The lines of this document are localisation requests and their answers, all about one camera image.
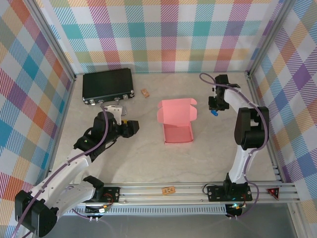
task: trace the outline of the wooden block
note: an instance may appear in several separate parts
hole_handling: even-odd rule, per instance
[[[143,94],[143,96],[144,96],[145,98],[147,98],[147,97],[150,96],[149,92],[148,92],[145,88],[144,88],[144,89],[141,89],[141,93]]]
[[[163,195],[167,195],[167,194],[174,193],[174,192],[175,192],[174,186],[162,188]]]

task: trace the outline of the plaid wallpaper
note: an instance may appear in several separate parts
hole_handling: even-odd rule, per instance
[[[71,80],[22,0],[0,0],[0,237],[14,197],[42,178]]]
[[[81,73],[245,71],[283,0],[37,2]]]
[[[297,0],[255,76],[284,173],[317,237],[316,0]]]

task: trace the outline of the blue tip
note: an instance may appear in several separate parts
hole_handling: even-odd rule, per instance
[[[214,116],[218,116],[218,113],[215,110],[210,111]]]

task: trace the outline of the white table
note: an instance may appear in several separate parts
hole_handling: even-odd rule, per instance
[[[233,164],[237,145],[234,141],[236,113],[233,109],[213,116],[208,110],[211,87],[198,73],[134,74],[135,98],[120,102],[128,110],[123,119],[138,120],[140,130],[131,138],[117,143],[84,171],[82,177],[93,175],[103,182],[189,182],[223,181]],[[229,73],[229,82],[238,83],[245,95],[251,94],[244,73]],[[68,156],[73,144],[92,127],[101,111],[98,105],[82,101],[82,76],[77,78],[53,168]],[[150,97],[144,98],[146,88]],[[192,122],[194,142],[165,145],[162,125],[157,121],[157,105],[163,99],[194,98],[198,110]],[[254,159],[248,178],[253,181],[275,180],[266,149]]]

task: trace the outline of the open box lid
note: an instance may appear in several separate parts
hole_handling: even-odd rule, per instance
[[[193,98],[162,100],[158,104],[158,122],[186,126],[197,118],[197,109],[192,106],[196,104]]]

